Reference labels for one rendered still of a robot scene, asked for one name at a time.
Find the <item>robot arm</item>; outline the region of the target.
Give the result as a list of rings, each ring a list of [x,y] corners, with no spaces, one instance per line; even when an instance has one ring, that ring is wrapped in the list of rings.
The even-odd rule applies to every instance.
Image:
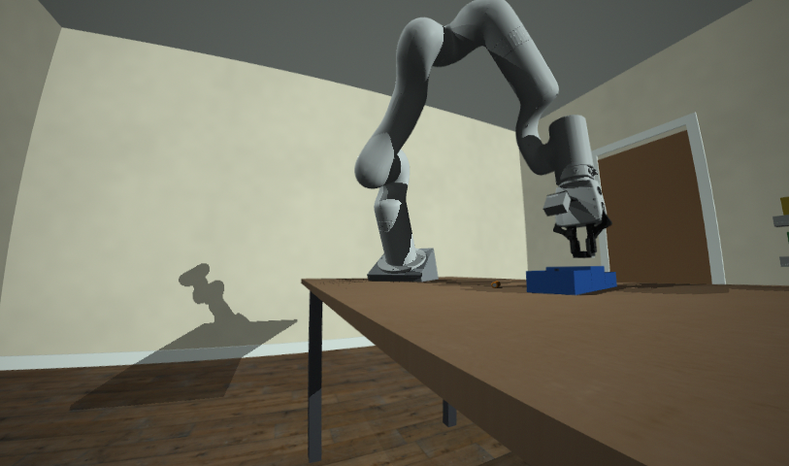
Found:
[[[398,42],[396,84],[385,116],[354,167],[362,186],[379,188],[374,209],[386,255],[378,260],[383,272],[408,272],[426,259],[425,252],[414,246],[406,201],[410,164],[401,148],[425,106],[430,70],[453,64],[481,46],[487,48],[519,99],[515,138],[529,168],[540,176],[554,172],[557,185],[574,179],[594,180],[598,174],[584,116],[554,120],[548,128],[549,141],[542,143],[539,119],[559,87],[507,1],[475,0],[445,27],[427,17],[416,18]]]

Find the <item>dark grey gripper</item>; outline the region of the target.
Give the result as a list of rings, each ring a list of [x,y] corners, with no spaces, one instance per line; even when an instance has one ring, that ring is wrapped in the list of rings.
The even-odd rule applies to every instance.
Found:
[[[590,190],[587,190],[587,187],[590,187]],[[597,252],[596,238],[603,229],[612,225],[611,220],[607,216],[604,197],[599,183],[588,178],[569,180],[560,183],[555,193],[566,190],[568,190],[570,196],[576,198],[576,201],[570,202],[567,213],[555,216],[556,222],[553,231],[564,235],[570,240],[571,254],[573,254],[573,251],[580,251],[580,242],[576,237],[576,229],[586,226],[587,238],[585,243],[587,255],[595,256],[595,252]],[[567,230],[562,229],[565,226]]]

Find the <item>blue open-top bin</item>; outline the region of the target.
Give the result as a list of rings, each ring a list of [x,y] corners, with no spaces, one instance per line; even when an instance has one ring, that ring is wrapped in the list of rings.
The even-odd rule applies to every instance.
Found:
[[[554,271],[558,269],[559,271]],[[616,287],[616,273],[604,266],[546,267],[526,271],[527,292],[578,295]]]

